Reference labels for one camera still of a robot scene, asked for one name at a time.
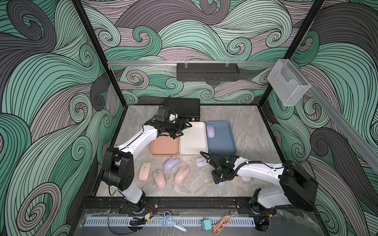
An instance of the orange cable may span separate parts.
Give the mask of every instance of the orange cable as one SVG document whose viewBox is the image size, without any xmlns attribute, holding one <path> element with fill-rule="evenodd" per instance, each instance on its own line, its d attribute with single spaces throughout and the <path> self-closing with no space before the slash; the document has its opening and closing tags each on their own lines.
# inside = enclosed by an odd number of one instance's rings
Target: orange cable
<svg viewBox="0 0 378 236">
<path fill-rule="evenodd" d="M 222 229 L 227 226 L 231 222 L 231 217 L 230 216 L 224 216 L 222 217 L 222 220 L 216 225 L 213 225 L 213 232 L 215 234 L 219 234 Z"/>
</svg>

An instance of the blue tray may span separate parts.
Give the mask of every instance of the blue tray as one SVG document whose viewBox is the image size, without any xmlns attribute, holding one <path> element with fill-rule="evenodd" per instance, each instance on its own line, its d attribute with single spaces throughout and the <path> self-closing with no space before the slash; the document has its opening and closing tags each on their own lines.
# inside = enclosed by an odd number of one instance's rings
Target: blue tray
<svg viewBox="0 0 378 236">
<path fill-rule="evenodd" d="M 209 153 L 217 153 L 218 155 L 234 155 L 237 153 L 234 135 L 230 122 L 228 121 L 208 121 L 205 125 L 213 125 L 215 137 L 209 138 L 208 149 Z"/>
</svg>

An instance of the white tray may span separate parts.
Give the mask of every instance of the white tray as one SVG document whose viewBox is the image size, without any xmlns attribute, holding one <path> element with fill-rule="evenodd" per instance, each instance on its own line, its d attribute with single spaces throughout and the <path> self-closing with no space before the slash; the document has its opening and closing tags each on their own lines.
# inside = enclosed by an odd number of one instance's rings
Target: white tray
<svg viewBox="0 0 378 236">
<path fill-rule="evenodd" d="M 183 130 L 180 137 L 180 155 L 182 157 L 202 157 L 200 151 L 208 152 L 206 126 L 203 122 L 189 122 L 193 127 Z"/>
</svg>

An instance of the wall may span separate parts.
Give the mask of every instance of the wall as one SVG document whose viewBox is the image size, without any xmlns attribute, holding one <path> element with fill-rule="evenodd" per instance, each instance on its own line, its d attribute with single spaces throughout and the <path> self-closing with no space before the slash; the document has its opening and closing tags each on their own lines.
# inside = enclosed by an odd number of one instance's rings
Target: wall
<svg viewBox="0 0 378 236">
<path fill-rule="evenodd" d="M 66 235 L 122 107 L 70 0 L 0 2 L 0 233 Z"/>
<path fill-rule="evenodd" d="M 313 1 L 82 0 L 108 60 L 277 60 Z M 270 68 L 241 68 L 240 81 L 177 82 L 175 67 L 114 67 L 128 103 L 164 97 L 203 104 L 258 104 Z"/>
<path fill-rule="evenodd" d="M 320 10 L 293 60 L 378 151 L 378 3 L 351 1 Z M 286 159 L 319 182 L 316 207 L 330 235 L 376 236 L 378 177 L 310 93 L 283 107 L 263 106 Z"/>
</svg>

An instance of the green charger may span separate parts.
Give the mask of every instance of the green charger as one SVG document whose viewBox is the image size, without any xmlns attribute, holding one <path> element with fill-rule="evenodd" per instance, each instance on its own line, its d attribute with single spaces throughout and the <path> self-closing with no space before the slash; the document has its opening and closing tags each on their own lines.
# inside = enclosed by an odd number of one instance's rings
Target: green charger
<svg viewBox="0 0 378 236">
<path fill-rule="evenodd" d="M 201 220 L 201 227 L 202 231 L 212 230 L 211 220 L 210 219 L 203 219 Z"/>
</svg>

